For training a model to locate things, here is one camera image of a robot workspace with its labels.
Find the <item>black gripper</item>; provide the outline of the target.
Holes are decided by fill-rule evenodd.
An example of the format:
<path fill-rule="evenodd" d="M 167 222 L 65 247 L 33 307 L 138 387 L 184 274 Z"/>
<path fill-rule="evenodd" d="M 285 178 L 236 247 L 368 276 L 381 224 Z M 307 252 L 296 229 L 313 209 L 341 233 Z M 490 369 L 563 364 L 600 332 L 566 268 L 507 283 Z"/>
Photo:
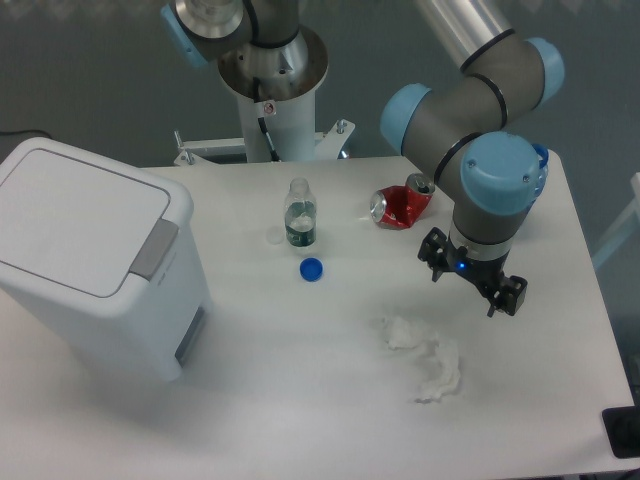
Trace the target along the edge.
<path fill-rule="evenodd" d="M 418 259 L 431 269 L 433 282 L 451 271 L 473 284 L 482 295 L 490 295 L 488 317 L 496 312 L 514 316 L 524 303 L 528 282 L 504 273 L 511 246 L 512 240 L 484 245 L 464 236 L 448 238 L 434 227 L 422 240 Z"/>

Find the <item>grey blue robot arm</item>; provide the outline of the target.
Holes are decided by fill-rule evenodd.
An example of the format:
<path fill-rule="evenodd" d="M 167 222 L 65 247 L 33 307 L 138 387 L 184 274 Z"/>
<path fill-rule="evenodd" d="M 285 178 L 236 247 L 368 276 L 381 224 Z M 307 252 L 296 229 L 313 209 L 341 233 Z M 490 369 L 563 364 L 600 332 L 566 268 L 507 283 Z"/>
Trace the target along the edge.
<path fill-rule="evenodd" d="M 491 1 L 419 7 L 462 80 L 445 93 L 407 85 L 381 115 L 388 144 L 454 204 L 450 229 L 431 230 L 418 256 L 434 277 L 453 272 L 491 312 L 514 315 L 527 283 L 503 267 L 546 170 L 535 147 L 506 127 L 558 92 L 564 63 L 549 42 L 520 38 Z M 161 14 L 182 54 L 216 64 L 235 94 L 249 161 L 316 158 L 315 93 L 328 54 L 300 22 L 297 2 L 170 1 Z"/>

